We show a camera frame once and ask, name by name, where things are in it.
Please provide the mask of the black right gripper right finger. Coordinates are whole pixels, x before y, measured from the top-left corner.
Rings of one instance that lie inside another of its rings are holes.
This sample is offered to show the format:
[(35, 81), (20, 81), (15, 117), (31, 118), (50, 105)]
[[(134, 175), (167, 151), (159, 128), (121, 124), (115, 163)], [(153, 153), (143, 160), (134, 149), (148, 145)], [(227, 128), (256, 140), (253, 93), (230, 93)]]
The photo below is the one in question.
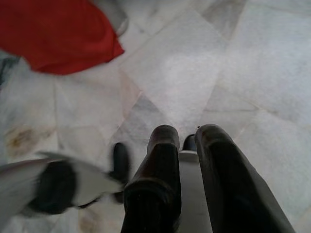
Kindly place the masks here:
[(266, 181), (227, 132), (201, 126), (195, 134), (214, 233), (293, 233)]

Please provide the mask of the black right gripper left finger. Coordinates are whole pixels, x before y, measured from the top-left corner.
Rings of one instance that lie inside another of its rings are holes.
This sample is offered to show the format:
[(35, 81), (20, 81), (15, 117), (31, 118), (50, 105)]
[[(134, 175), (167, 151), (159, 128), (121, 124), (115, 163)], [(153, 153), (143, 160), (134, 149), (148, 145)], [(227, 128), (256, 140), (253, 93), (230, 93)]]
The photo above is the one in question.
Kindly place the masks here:
[(181, 215), (179, 135), (170, 125), (156, 127), (146, 156), (123, 193), (123, 233), (174, 233)]

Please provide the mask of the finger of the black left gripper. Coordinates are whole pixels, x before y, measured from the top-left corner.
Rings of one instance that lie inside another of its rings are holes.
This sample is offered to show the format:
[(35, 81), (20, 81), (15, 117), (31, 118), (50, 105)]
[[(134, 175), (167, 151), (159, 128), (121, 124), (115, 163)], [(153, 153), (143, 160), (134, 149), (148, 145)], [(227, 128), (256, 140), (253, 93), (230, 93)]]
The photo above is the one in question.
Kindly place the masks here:
[(119, 142), (113, 147), (113, 177), (121, 183), (127, 183), (130, 175), (130, 156), (125, 144)]

